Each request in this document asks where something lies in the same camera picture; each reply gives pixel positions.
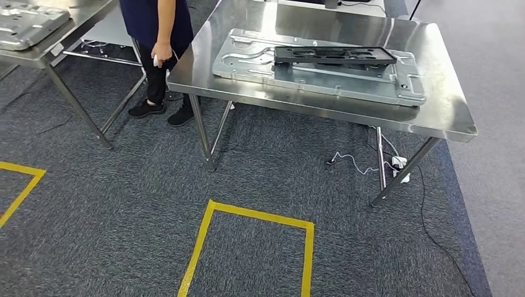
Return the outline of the person's hand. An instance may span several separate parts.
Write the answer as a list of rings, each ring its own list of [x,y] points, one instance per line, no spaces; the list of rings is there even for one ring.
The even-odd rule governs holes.
[[[173,56],[172,48],[167,42],[156,42],[151,51],[151,58],[153,59],[153,66],[162,67],[163,63],[168,61]]]

